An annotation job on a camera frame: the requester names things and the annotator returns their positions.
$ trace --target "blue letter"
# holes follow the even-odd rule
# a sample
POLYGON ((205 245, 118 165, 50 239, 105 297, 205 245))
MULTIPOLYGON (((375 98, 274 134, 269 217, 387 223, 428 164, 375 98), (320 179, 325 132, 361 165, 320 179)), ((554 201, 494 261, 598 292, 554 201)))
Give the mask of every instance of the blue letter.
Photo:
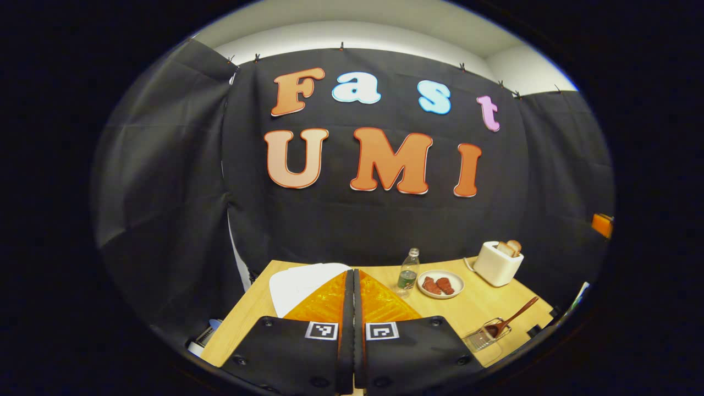
POLYGON ((332 97, 337 101, 373 104, 382 98, 377 92, 377 78, 369 73, 345 73, 337 78, 337 82, 344 82, 332 90, 332 97))
POLYGON ((418 83, 420 107, 428 112, 447 114, 450 112, 450 89, 435 81, 423 80, 418 83))

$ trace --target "white cutting board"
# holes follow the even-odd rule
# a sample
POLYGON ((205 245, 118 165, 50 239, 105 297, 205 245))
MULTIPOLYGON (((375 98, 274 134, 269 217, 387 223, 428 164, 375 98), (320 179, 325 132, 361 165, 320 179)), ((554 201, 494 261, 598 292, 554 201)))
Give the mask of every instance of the white cutting board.
POLYGON ((269 279, 269 291, 276 315, 283 318, 328 280, 351 269, 340 263, 321 263, 275 273, 269 279))

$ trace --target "letter m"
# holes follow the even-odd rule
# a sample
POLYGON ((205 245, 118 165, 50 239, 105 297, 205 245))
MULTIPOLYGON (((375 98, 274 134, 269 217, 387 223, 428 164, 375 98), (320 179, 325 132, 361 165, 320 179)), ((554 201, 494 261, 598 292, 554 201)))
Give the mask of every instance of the letter m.
POLYGON ((374 169, 382 182, 384 190, 389 191, 403 171, 403 178, 396 189, 404 194, 425 194, 428 184, 425 182, 425 164, 428 149, 433 139, 422 133, 411 133, 394 153, 391 143, 384 131, 379 128, 359 128, 354 131, 359 140, 359 167, 357 177, 352 179, 352 190, 373 191, 377 188, 374 169))

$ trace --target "wooden spoon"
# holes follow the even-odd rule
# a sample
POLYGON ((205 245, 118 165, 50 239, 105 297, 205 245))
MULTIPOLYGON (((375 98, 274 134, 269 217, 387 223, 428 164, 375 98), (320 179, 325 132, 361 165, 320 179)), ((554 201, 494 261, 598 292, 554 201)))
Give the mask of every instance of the wooden spoon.
POLYGON ((523 308, 519 309, 518 312, 514 316, 511 316, 507 321, 503 321, 500 323, 497 323, 495 325, 488 325, 486 327, 486 331, 491 334, 492 337, 496 338, 497 335, 501 334, 503 331, 503 328, 508 325, 508 322, 512 321, 513 319, 516 319, 516 316, 522 314, 526 309, 530 308, 531 305, 535 304, 535 302, 538 301, 538 296, 535 296, 531 298, 530 301, 528 301, 523 308))

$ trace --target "white wall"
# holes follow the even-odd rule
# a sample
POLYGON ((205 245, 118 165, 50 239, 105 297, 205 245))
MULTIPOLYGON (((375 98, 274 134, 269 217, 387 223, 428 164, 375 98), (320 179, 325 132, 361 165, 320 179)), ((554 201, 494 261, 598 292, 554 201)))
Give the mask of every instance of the white wall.
POLYGON ((227 58, 234 55, 232 62, 239 64, 254 60, 254 54, 265 58, 305 49, 338 48, 340 42, 345 43, 345 48, 403 52, 457 67, 464 62, 465 69, 497 80, 484 59, 471 52, 412 30, 376 23, 326 21, 288 25, 242 37, 215 50, 227 58))
POLYGON ((412 30, 376 23, 326 21, 300 23, 242 37, 215 50, 227 58, 234 55, 235 64, 277 54, 306 49, 337 48, 382 49, 434 59, 465 68, 503 84, 521 95, 577 88, 547 58, 527 45, 492 54, 482 59, 465 49, 412 30))
POLYGON ((494 54, 486 63, 505 87, 521 95, 556 91, 556 85, 562 91, 577 91, 547 58, 525 45, 494 54))

